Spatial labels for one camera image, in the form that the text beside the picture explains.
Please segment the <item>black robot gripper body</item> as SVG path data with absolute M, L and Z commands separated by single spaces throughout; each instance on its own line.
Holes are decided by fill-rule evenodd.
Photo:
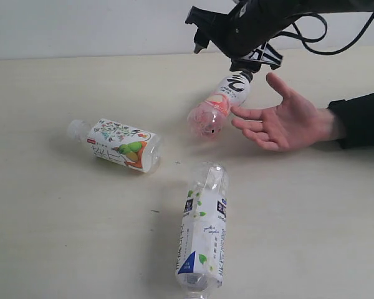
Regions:
M 297 20 L 298 1 L 246 1 L 213 27 L 212 42 L 228 57 L 242 57 Z

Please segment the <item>black sleeved forearm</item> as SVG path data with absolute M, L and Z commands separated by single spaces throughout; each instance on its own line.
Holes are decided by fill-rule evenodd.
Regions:
M 343 149 L 374 146 L 374 93 L 350 100 L 332 101 L 328 109 L 345 132 L 337 142 Z

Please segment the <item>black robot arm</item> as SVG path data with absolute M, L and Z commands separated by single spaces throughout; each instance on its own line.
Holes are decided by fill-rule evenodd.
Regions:
M 301 17 L 314 17 L 326 25 L 323 14 L 343 12 L 370 12 L 371 16 L 349 44 L 339 50 L 323 53 L 328 56 L 346 51 L 364 35 L 374 20 L 374 1 L 236 1 L 228 14 L 193 6 L 185 23 L 197 27 L 194 36 L 196 54 L 213 43 L 231 60 L 232 72 L 247 70 L 255 74 L 262 65 L 268 65 L 272 70 L 281 66 L 283 56 L 269 44 L 276 37 L 297 39 L 309 52 L 319 55 L 320 51 L 311 48 L 310 44 L 321 41 L 322 37 L 311 39 L 304 37 L 298 28 L 288 32 L 287 27 L 295 26 Z

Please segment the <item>person's bare hand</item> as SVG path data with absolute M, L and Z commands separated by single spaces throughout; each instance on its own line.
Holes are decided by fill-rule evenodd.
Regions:
M 280 104 L 265 109 L 231 107 L 232 125 L 247 139 L 264 150 L 287 152 L 345 137 L 342 122 L 329 109 L 316 108 L 274 73 L 266 75 L 266 82 L 282 97 Z

